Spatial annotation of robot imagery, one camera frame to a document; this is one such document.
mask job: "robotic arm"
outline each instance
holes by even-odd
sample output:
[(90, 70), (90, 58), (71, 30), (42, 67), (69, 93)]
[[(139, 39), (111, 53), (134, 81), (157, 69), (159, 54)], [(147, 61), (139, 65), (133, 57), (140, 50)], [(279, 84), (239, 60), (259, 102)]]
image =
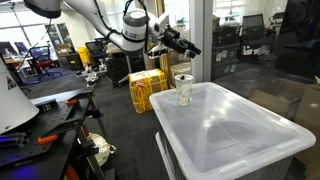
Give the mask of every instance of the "robotic arm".
[[(60, 0), (24, 0), (25, 5), (33, 12), (47, 18), (57, 18), (61, 14)], [(109, 28), (100, 12), (100, 0), (64, 0), (76, 12), (83, 15), (103, 36), (118, 46), (127, 56), (138, 56), (143, 52), (145, 39), (149, 35), (158, 38), (160, 44), (149, 53), (151, 56), (161, 55), (166, 47), (173, 48), (179, 53), (194, 58), (201, 51), (191, 42), (180, 39), (179, 32), (169, 25), (168, 14), (156, 18), (153, 14), (146, 13), (142, 9), (127, 13), (123, 17), (123, 30), (121, 33)]]

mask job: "black cable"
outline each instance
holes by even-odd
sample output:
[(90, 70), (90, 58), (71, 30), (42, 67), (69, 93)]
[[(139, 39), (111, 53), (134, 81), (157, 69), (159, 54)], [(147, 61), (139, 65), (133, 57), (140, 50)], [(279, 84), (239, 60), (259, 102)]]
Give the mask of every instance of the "black cable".
[(23, 63), (25, 62), (25, 60), (26, 60), (26, 58), (28, 56), (28, 54), (30, 54), (31, 49), (36, 47), (43, 40), (43, 38), (48, 34), (50, 28), (51, 28), (51, 19), (49, 20), (49, 26), (48, 26), (48, 28), (46, 30), (46, 33), (42, 36), (42, 38), (35, 45), (33, 45), (31, 48), (29, 48), (27, 54), (24, 56), (22, 62), (20, 63), (19, 67), (15, 70), (15, 72), (17, 72), (22, 67)]
[(118, 32), (118, 31), (115, 30), (115, 29), (112, 29), (111, 27), (109, 27), (109, 26), (104, 22), (103, 16), (102, 16), (102, 14), (101, 14), (101, 11), (100, 11), (100, 8), (99, 8), (99, 4), (98, 4), (97, 0), (93, 0), (93, 1), (94, 1), (95, 5), (96, 5), (96, 7), (97, 7), (98, 15), (99, 15), (99, 18), (101, 19), (103, 25), (104, 25), (109, 31), (120, 35), (120, 34), (121, 34), (120, 32)]

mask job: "storage bin lid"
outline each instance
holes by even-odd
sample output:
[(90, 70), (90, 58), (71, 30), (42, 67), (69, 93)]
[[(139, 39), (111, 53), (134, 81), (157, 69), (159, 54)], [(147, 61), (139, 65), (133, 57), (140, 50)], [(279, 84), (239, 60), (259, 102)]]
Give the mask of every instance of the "storage bin lid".
[(214, 83), (194, 84), (190, 106), (176, 90), (150, 96), (187, 179), (236, 179), (315, 143), (305, 128)]

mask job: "wall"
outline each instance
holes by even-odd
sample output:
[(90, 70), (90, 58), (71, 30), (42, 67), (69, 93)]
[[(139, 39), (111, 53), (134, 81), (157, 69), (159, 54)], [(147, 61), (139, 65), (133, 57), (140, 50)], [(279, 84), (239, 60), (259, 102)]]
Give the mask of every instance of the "wall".
[(74, 11), (63, 11), (58, 19), (53, 23), (63, 22), (66, 23), (69, 34), (71, 36), (74, 48), (77, 50), (79, 47), (85, 46), (85, 43), (91, 40), (92, 25), (82, 15)]
[(92, 26), (92, 24), (86, 18), (83, 18), (83, 20), (87, 28), (90, 41), (94, 41), (94, 39), (97, 38), (96, 29)]

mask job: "office chair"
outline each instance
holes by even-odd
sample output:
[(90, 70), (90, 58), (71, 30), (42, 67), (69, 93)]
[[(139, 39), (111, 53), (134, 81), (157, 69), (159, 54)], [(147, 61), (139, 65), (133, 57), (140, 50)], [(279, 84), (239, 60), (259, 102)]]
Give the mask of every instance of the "office chair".
[(45, 71), (38, 78), (39, 81), (41, 81), (41, 78), (43, 78), (44, 76), (53, 77), (53, 78), (55, 78), (54, 77), (55, 74), (60, 74), (60, 76), (62, 76), (61, 72), (48, 72), (48, 69), (53, 64), (50, 58), (49, 46), (33, 47), (30, 49), (30, 55), (33, 57), (33, 59), (29, 61), (30, 66), (33, 68), (41, 68)]
[(254, 49), (271, 45), (273, 42), (273, 38), (266, 36), (262, 14), (243, 16), (241, 46), (244, 46), (245, 50), (252, 49), (252, 58), (255, 57)]
[(101, 41), (87, 42), (86, 46), (91, 54), (91, 58), (99, 64), (99, 59), (105, 60), (107, 57), (106, 49)]

